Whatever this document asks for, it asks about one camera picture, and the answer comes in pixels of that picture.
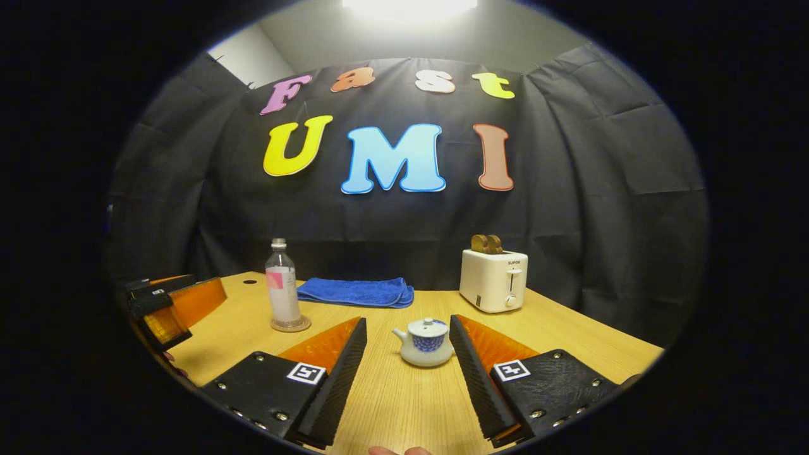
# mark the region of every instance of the wooden table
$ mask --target wooden table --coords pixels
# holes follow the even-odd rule
[[[256,283],[243,283],[249,279]],[[397,453],[420,445],[434,455],[494,451],[481,434],[457,357],[424,369],[410,367],[399,356],[401,341],[391,330],[406,331],[407,324],[417,319],[433,317],[448,323],[450,315],[461,314],[536,351],[564,349],[619,384],[646,370],[663,352],[530,290],[521,309],[493,315],[473,307],[457,291],[416,291],[413,304],[403,309],[300,302],[311,327],[288,334],[269,325],[272,309],[263,274],[247,272],[222,281],[228,295],[225,303],[192,328],[189,340],[170,350],[176,366],[197,385],[213,380],[253,351],[280,354],[352,317],[367,319],[368,344],[334,445],[325,451],[313,449],[322,453],[362,455],[373,445]]]

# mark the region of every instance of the blue letter m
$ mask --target blue letter m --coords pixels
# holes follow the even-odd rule
[[[435,139],[439,134],[441,127],[438,125],[411,125],[393,148],[375,126],[350,131],[354,153],[349,179],[341,185],[343,193],[368,193],[374,188],[374,182],[367,177],[368,165],[382,189],[388,191],[405,163],[407,173],[399,182],[404,191],[441,191],[447,183],[438,174],[435,156]]]

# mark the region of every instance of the white toaster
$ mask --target white toaster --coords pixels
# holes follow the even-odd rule
[[[485,254],[465,249],[460,264],[460,294],[487,313],[523,306],[528,256],[504,251]]]

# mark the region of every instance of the white teapot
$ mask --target white teapot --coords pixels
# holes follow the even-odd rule
[[[446,322],[427,317],[409,323],[407,331],[394,329],[393,333],[402,340],[402,359],[413,365],[434,367],[448,361],[455,352]]]

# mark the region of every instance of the plastic water bottle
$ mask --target plastic water bottle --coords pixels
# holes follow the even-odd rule
[[[295,282],[295,265],[286,255],[286,240],[273,239],[273,254],[264,265],[269,288],[269,302],[273,307],[273,328],[285,331],[303,330],[308,322],[301,316],[298,306],[298,288]]]

